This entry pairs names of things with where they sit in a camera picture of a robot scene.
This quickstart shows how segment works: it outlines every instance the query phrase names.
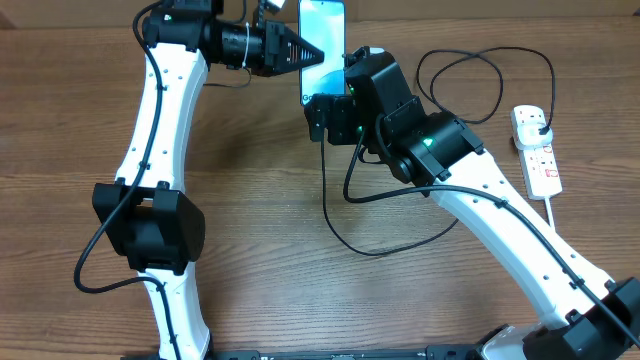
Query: power strip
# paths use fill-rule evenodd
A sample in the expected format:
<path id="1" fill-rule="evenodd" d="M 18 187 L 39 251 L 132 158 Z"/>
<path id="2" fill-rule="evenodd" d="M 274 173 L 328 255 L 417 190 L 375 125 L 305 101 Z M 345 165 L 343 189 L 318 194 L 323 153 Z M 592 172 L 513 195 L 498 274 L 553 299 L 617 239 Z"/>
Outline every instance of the power strip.
<path id="1" fill-rule="evenodd" d="M 513 126 L 514 140 L 522 129 L 530 128 L 545 122 L 542 109 L 532 105 L 516 106 L 511 112 L 511 124 Z M 562 192 L 558 164 L 553 153 L 551 143 L 533 146 L 531 149 L 518 149 L 522 174 L 527 186 L 527 195 L 532 200 L 544 200 L 547 206 L 549 224 L 554 227 L 553 215 L 549 199 Z"/>

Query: wooden tabletop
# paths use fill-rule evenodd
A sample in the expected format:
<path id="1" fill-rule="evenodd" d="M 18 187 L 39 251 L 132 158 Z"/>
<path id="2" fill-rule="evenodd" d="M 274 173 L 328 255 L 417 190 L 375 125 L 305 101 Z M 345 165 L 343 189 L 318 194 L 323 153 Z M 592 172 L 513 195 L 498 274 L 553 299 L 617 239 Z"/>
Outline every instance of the wooden tabletop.
<path id="1" fill-rule="evenodd" d="M 564 192 L 558 232 L 613 278 L 640 276 L 640 19 L 501 19 L 349 24 L 348 48 L 382 46 L 415 93 L 421 55 L 499 45 L 544 52 L 556 68 L 554 146 Z M 111 182 L 139 107 L 144 57 L 128 29 L 0 32 L 0 358 L 116 359 L 154 351 L 146 291 L 75 289 L 73 267 L 99 225 L 96 182 Z M 490 55 L 505 76 L 496 116 L 474 126 L 524 195 L 510 110 L 549 110 L 545 63 Z M 425 63 L 423 81 L 455 56 Z M 214 66 L 209 81 L 244 81 Z M 467 62 L 437 83 L 459 115 L 488 112 L 493 70 Z M 433 111 L 431 105 L 425 105 Z M 452 216 L 419 195 L 355 206 L 341 186 L 352 147 L 328 147 L 329 212 L 354 246 L 382 249 L 429 237 Z M 472 342 L 536 316 L 482 244 L 456 226 L 440 240 L 368 259 L 330 233 L 321 212 L 319 145 L 308 139 L 298 75 L 254 78 L 242 90 L 205 88 L 194 114 L 187 193 L 205 213 L 197 264 L 202 313 L 215 347 L 261 351 L 422 347 Z M 401 187 L 380 166 L 359 165 L 353 192 Z M 545 216 L 540 203 L 533 206 Z M 83 280 L 134 275 L 103 238 Z M 640 359 L 629 351 L 625 359 Z"/>

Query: blue phone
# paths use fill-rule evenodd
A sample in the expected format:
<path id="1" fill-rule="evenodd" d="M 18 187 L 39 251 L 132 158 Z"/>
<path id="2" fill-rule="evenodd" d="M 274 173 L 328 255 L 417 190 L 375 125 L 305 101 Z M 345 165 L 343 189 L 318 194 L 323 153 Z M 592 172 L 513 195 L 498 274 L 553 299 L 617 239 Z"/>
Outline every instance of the blue phone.
<path id="1" fill-rule="evenodd" d="M 300 70 L 300 103 L 314 94 L 346 94 L 346 19 L 340 0 L 300 0 L 298 34 L 324 52 L 324 62 Z"/>

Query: white plug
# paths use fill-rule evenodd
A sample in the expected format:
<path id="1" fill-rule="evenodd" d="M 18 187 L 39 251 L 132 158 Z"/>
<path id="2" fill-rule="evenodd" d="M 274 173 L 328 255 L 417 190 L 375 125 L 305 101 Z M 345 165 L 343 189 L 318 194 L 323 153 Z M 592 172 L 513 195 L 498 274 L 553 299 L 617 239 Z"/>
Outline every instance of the white plug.
<path id="1" fill-rule="evenodd" d="M 542 109 L 535 106 L 516 106 L 511 112 L 511 120 L 514 140 L 520 155 L 522 174 L 527 185 L 527 195 L 529 195 L 529 199 L 545 201 L 549 225 L 555 229 L 549 199 L 562 192 L 562 183 L 558 173 L 558 164 L 551 147 L 553 134 L 549 130 L 547 133 L 549 135 L 548 142 L 546 136 L 521 136 L 520 145 L 518 145 L 516 134 L 529 129 L 535 129 L 537 133 L 537 129 L 545 124 L 544 113 Z"/>
<path id="2" fill-rule="evenodd" d="M 533 105 L 516 106 L 511 112 L 513 140 L 520 150 L 532 150 L 536 147 L 551 144 L 553 130 L 541 134 L 540 130 L 547 126 L 544 112 Z"/>

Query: wooden surface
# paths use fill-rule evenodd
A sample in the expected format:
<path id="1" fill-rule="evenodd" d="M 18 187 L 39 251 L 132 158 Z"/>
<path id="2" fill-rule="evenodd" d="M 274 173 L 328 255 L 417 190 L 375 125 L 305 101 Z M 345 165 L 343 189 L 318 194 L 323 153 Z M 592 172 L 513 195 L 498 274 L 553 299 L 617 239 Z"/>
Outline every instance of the wooden surface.
<path id="1" fill-rule="evenodd" d="M 554 146 L 565 189 L 553 200 L 558 231 L 625 279 L 640 276 L 639 38 L 640 19 L 632 17 L 367 22 L 349 26 L 348 47 L 385 47 L 411 84 L 430 49 L 521 45 L 547 54 L 558 75 Z M 113 180 L 131 139 L 141 50 L 127 29 L 5 31 L 0 46 L 0 358 L 153 351 L 158 335 L 141 285 L 86 295 L 72 282 L 99 224 L 93 184 Z M 424 80 L 453 58 L 427 62 Z M 504 72 L 505 96 L 498 114 L 473 130 L 524 194 L 509 111 L 523 103 L 548 110 L 548 70 L 526 53 L 491 58 Z M 244 78 L 216 66 L 209 80 Z M 443 75 L 437 94 L 477 118 L 493 106 L 497 88 L 488 66 L 469 62 Z M 452 221 L 418 195 L 346 204 L 341 184 L 352 150 L 327 149 L 330 216 L 352 244 L 398 246 Z M 420 347 L 536 321 L 514 281 L 462 225 L 383 259 L 346 250 L 322 217 L 319 166 L 297 74 L 254 78 L 243 90 L 203 90 L 186 178 L 207 219 L 197 282 L 217 349 Z M 401 187 L 383 167 L 356 172 L 355 195 Z M 97 286 L 131 275 L 104 238 L 83 279 Z M 625 359 L 640 357 L 631 351 Z"/>
<path id="2" fill-rule="evenodd" d="M 0 13 L 19 29 L 131 26 L 152 0 L 0 0 Z M 257 0 L 248 0 L 248 14 Z M 344 0 L 349 21 L 479 19 L 552 16 L 631 16 L 638 0 Z M 289 0 L 276 19 L 298 21 L 298 1 Z M 227 0 L 224 17 L 236 19 L 242 1 Z"/>

